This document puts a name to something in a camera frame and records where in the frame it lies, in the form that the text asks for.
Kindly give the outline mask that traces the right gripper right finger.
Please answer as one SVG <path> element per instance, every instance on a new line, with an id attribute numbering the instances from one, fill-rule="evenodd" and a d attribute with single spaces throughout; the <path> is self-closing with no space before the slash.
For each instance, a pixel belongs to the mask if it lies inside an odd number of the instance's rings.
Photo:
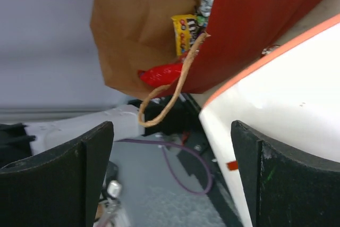
<path id="1" fill-rule="evenodd" d="M 231 139 L 252 226 L 339 226 L 339 163 L 241 121 Z"/>

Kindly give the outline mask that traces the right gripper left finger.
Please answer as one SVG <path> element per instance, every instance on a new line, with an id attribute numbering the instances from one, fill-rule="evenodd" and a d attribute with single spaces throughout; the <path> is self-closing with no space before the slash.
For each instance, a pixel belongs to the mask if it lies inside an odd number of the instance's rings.
<path id="1" fill-rule="evenodd" d="M 93 226 L 113 139 L 106 121 L 1 168 L 1 226 Z"/>

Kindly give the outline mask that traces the red cookie snack bag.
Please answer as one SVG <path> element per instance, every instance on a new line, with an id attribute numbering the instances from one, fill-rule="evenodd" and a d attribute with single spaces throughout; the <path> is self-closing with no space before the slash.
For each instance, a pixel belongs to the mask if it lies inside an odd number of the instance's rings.
<path id="1" fill-rule="evenodd" d="M 170 85 L 180 76 L 188 52 L 184 52 L 173 63 L 155 66 L 147 71 L 138 70 L 137 74 L 144 83 L 154 88 Z"/>

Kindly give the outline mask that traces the red brown paper bag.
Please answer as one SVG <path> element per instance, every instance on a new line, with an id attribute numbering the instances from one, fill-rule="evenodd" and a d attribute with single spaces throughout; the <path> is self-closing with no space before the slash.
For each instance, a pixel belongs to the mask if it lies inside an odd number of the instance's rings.
<path id="1" fill-rule="evenodd" d="M 94 0 L 90 27 L 105 84 L 142 100 L 138 121 L 161 122 L 180 93 L 203 93 L 255 61 L 322 0 Z M 197 17 L 197 37 L 180 76 L 154 88 L 137 71 L 177 60 L 172 16 Z"/>

